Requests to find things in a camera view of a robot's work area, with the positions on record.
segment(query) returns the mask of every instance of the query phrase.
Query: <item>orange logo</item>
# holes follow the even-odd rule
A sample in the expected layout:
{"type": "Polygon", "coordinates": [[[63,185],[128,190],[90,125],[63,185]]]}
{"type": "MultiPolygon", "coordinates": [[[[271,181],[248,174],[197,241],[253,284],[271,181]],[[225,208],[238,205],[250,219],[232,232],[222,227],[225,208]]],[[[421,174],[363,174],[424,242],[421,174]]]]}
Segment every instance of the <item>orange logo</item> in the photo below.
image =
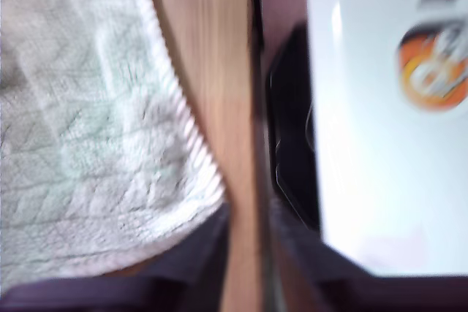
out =
{"type": "Polygon", "coordinates": [[[401,84],[425,110],[449,110],[468,95],[468,31],[462,24],[411,30],[399,49],[401,84]]]}

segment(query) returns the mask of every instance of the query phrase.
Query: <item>white towel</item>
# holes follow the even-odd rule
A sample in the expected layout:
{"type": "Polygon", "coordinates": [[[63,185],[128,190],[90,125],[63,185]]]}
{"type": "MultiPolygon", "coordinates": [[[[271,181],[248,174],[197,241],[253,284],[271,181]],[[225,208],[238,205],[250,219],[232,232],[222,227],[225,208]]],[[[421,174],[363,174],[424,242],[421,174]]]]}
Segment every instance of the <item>white towel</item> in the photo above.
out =
{"type": "Polygon", "coordinates": [[[2,289],[133,265],[224,188],[152,0],[1,0],[2,289]]]}

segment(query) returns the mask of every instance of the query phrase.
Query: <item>wooden panel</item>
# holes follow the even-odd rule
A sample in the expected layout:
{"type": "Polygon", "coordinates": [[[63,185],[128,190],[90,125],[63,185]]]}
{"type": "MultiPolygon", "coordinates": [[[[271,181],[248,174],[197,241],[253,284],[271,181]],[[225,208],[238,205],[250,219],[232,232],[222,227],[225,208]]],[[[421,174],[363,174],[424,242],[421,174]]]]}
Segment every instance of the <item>wooden panel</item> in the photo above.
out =
{"type": "Polygon", "coordinates": [[[223,311],[261,309],[249,0],[154,0],[169,53],[231,203],[223,311]]]}

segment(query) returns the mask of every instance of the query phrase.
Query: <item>white container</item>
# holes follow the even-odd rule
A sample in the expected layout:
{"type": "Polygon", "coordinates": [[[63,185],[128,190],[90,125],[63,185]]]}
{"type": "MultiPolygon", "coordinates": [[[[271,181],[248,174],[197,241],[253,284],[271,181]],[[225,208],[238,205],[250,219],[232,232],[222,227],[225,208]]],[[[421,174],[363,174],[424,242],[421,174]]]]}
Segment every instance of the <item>white container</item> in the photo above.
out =
{"type": "Polygon", "coordinates": [[[323,237],[377,275],[468,273],[468,0],[308,0],[323,237]]]}

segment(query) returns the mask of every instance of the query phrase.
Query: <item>black plastic part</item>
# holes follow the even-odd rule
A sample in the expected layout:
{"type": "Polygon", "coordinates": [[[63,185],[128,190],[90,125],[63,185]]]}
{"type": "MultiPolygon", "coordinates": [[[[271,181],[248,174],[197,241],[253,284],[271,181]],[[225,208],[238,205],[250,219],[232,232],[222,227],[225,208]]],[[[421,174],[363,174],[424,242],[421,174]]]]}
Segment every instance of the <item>black plastic part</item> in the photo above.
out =
{"type": "Polygon", "coordinates": [[[267,79],[273,187],[308,228],[320,232],[307,26],[297,26],[267,79]]]}

